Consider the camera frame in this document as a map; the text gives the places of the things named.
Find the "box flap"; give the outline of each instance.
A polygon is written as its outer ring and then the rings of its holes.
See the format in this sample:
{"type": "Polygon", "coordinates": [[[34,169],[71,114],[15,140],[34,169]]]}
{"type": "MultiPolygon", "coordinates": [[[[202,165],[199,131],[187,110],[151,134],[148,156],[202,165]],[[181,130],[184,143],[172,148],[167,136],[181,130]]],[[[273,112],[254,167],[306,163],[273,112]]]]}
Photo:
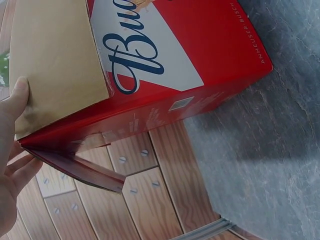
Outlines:
{"type": "Polygon", "coordinates": [[[64,174],[100,189],[120,194],[126,177],[75,155],[25,148],[29,153],[64,174]]]}
{"type": "Polygon", "coordinates": [[[17,138],[109,97],[86,0],[18,0],[10,47],[10,87],[30,86],[17,138]]]}

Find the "beer box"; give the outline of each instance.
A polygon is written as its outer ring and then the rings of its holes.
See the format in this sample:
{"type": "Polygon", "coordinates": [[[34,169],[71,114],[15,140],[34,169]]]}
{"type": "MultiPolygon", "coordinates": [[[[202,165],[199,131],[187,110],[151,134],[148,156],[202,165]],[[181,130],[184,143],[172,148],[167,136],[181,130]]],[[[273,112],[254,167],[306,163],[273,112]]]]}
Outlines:
{"type": "MultiPolygon", "coordinates": [[[[120,192],[124,178],[75,157],[86,139],[103,133],[103,141],[89,145],[99,147],[211,111],[272,70],[236,0],[87,0],[87,10],[112,97],[51,119],[19,141],[46,163],[97,187],[120,192]]],[[[80,98],[79,91],[69,93],[80,98]]]]}

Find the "small printed label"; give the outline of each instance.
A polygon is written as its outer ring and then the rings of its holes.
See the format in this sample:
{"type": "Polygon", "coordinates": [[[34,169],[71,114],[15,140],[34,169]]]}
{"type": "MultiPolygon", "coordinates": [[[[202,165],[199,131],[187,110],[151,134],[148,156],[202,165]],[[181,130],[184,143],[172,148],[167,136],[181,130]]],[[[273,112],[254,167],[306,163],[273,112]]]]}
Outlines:
{"type": "Polygon", "coordinates": [[[194,99],[194,96],[191,96],[191,97],[179,100],[179,101],[175,101],[172,104],[172,106],[170,107],[169,112],[173,111],[173,110],[184,108],[185,106],[187,106],[192,101],[192,99],[194,99]]]}

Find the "budweiser logo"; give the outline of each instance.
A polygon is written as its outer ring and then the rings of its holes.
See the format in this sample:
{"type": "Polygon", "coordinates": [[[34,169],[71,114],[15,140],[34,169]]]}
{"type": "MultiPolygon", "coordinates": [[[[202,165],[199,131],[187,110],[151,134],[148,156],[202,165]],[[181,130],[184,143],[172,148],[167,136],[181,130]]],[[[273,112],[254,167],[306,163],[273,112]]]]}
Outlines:
{"type": "Polygon", "coordinates": [[[140,21],[139,8],[134,1],[113,0],[113,4],[120,10],[126,12],[117,12],[120,19],[120,26],[132,31],[132,34],[123,38],[116,33],[108,33],[102,38],[103,45],[112,52],[108,55],[111,62],[112,77],[116,87],[123,94],[135,93],[140,86],[140,80],[136,77],[135,71],[142,70],[152,74],[161,75],[165,69],[163,65],[157,62],[158,49],[154,42],[143,33],[144,25],[140,21]],[[137,47],[148,48],[148,51],[142,51],[137,47]],[[134,81],[132,89],[126,89],[118,78],[121,68],[127,69],[134,81]]]}

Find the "screw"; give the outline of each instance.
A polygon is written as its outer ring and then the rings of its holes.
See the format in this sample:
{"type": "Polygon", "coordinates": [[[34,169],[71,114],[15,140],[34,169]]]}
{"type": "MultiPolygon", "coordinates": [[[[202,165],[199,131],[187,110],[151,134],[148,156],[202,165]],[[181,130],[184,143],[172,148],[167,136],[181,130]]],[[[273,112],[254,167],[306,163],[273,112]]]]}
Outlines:
{"type": "Polygon", "coordinates": [[[71,208],[73,209],[73,210],[78,210],[78,205],[77,204],[75,204],[75,203],[73,203],[72,205],[71,205],[71,208]]]}
{"type": "Polygon", "coordinates": [[[140,154],[142,157],[146,157],[146,156],[148,156],[149,151],[147,149],[143,149],[140,154]]]}
{"type": "Polygon", "coordinates": [[[44,183],[45,185],[48,185],[48,184],[49,184],[49,182],[50,182],[49,178],[45,178],[45,179],[43,179],[43,183],[44,183]]]}
{"type": "Polygon", "coordinates": [[[60,177],[61,177],[62,180],[67,179],[67,175],[66,175],[65,173],[61,173],[61,174],[60,174],[60,177]]]}
{"type": "Polygon", "coordinates": [[[124,164],[126,161],[127,161],[127,159],[126,159],[125,156],[119,157],[119,162],[120,162],[121,164],[124,164]]]}
{"type": "Polygon", "coordinates": [[[160,182],[159,181],[153,181],[152,182],[152,187],[154,187],[154,188],[160,187],[160,182]]]}
{"type": "Polygon", "coordinates": [[[131,188],[130,193],[135,195],[135,194],[138,193],[138,189],[136,189],[136,188],[131,188]]]}

